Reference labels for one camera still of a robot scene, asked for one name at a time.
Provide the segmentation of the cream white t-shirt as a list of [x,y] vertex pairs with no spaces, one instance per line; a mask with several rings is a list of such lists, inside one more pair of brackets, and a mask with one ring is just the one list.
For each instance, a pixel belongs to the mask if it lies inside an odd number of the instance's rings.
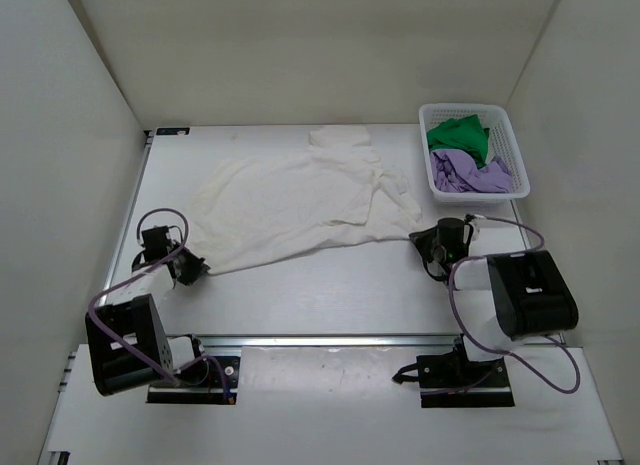
[[191,248],[214,274],[405,240],[424,224],[405,176],[383,165],[362,125],[312,130],[294,152],[223,161],[187,217]]

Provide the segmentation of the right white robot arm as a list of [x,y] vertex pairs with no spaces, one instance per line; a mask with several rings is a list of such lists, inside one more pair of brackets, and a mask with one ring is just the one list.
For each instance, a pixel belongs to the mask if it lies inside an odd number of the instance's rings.
[[[447,217],[409,240],[419,253],[427,275],[444,284],[452,313],[462,331],[462,349],[471,362],[489,362],[514,353],[522,340],[574,329],[579,312],[544,238],[523,251],[481,256],[470,254],[483,222],[512,224],[507,219],[468,214]],[[494,312],[482,325],[465,325],[455,294],[487,291]]]

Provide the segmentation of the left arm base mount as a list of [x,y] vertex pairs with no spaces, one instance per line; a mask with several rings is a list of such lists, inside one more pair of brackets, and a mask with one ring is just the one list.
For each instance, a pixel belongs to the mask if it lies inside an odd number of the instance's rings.
[[170,338],[178,386],[156,382],[146,401],[157,405],[232,406],[238,401],[241,372],[239,349],[212,348],[194,335]]

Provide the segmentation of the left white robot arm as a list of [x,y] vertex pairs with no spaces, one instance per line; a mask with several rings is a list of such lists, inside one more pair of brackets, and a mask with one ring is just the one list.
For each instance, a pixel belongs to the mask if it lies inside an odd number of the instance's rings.
[[204,349],[191,334],[170,339],[157,303],[178,286],[192,286],[209,271],[203,258],[182,247],[184,235],[172,226],[142,230],[142,250],[132,276],[86,314],[85,326],[94,384],[103,396],[146,385],[195,383],[207,370]]

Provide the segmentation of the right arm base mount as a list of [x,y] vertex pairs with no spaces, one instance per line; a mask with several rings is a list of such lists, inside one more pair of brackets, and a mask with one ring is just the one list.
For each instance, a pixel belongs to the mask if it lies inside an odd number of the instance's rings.
[[391,380],[398,385],[417,384],[423,409],[515,406],[504,359],[471,361],[461,337],[455,339],[448,353],[418,355]]

